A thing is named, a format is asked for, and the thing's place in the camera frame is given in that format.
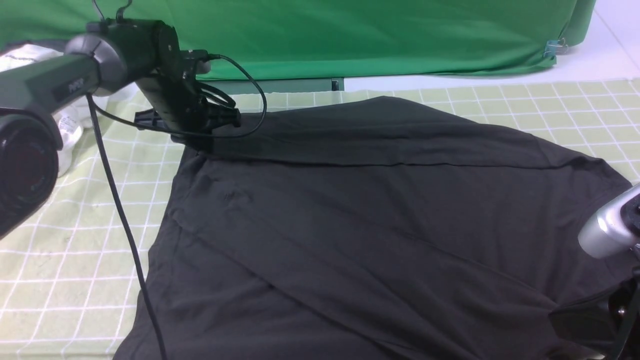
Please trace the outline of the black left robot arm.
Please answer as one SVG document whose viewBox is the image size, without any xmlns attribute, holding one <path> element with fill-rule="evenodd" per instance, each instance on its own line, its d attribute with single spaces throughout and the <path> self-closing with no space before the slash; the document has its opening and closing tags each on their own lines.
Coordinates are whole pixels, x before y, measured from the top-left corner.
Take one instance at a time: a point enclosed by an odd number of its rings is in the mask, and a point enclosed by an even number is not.
<svg viewBox="0 0 640 360">
<path fill-rule="evenodd" d="M 223 92 L 199 84 L 205 50 L 181 50 L 176 30 L 160 20 L 90 22 L 63 55 L 1 73 L 1 235 L 30 218 L 53 192 L 63 139 L 54 114 L 86 96 L 110 96 L 135 84 L 151 105 L 139 130 L 169 133 L 211 150 L 214 130 L 239 127 L 240 112 Z"/>
</svg>

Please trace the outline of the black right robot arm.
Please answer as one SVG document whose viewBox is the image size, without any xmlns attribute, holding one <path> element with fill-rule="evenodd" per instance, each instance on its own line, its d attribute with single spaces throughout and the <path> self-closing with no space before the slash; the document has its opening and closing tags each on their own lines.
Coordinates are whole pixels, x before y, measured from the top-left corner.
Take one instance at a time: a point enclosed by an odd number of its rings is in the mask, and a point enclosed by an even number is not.
<svg viewBox="0 0 640 360">
<path fill-rule="evenodd" d="M 606 360 L 640 358 L 639 267 L 615 287 L 554 309 L 549 315 L 556 335 L 588 348 Z"/>
</svg>

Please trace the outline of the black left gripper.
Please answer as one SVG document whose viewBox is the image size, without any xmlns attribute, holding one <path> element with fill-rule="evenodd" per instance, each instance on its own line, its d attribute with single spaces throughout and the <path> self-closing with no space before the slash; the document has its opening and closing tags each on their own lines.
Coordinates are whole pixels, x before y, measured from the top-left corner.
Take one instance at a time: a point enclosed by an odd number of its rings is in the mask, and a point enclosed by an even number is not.
<svg viewBox="0 0 640 360">
<path fill-rule="evenodd" d="M 242 125 L 235 100 L 196 75 L 210 70 L 215 55 L 208 51 L 183 50 L 173 67 L 163 64 L 137 80 L 151 109 L 135 113 L 138 130 L 169 133 L 175 142 L 206 142 L 215 129 Z"/>
</svg>

